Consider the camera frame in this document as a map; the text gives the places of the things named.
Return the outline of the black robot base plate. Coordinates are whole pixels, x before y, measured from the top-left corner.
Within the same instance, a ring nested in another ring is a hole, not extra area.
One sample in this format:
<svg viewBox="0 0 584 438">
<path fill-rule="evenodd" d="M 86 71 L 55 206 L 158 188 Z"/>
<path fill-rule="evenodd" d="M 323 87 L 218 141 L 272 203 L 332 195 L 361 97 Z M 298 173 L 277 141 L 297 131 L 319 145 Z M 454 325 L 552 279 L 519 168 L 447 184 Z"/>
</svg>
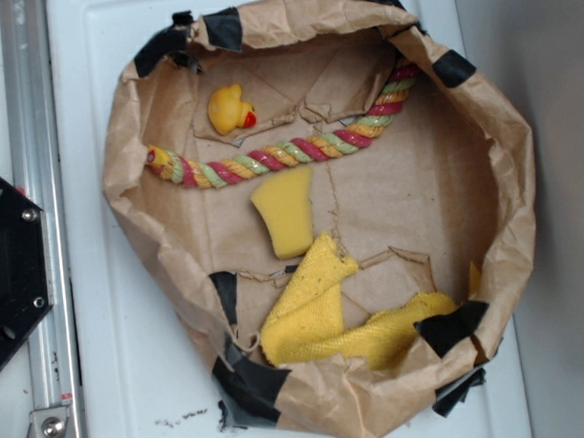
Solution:
<svg viewBox="0 0 584 438">
<path fill-rule="evenodd" d="M 52 308 L 43 215 L 0 177 L 0 372 Z"/>
</svg>

